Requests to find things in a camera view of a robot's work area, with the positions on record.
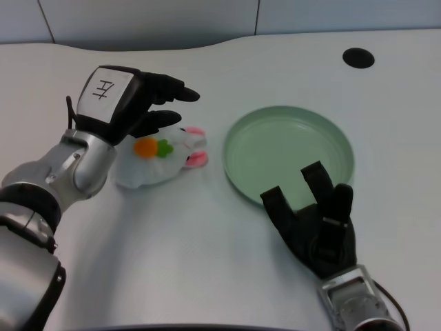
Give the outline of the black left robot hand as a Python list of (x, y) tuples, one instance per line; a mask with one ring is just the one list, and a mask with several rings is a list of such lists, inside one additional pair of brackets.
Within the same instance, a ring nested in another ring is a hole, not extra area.
[(81, 91), (75, 128), (118, 145), (147, 118), (152, 105), (195, 102), (200, 94), (179, 79), (123, 66), (99, 66)]

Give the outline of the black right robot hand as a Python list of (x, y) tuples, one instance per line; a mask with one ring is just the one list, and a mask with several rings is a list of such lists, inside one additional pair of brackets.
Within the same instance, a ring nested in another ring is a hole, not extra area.
[(321, 162), (301, 170), (316, 202), (299, 210), (288, 204), (280, 187), (260, 195), (271, 222), (294, 256), (320, 279), (357, 264), (351, 221), (353, 188), (334, 185)]

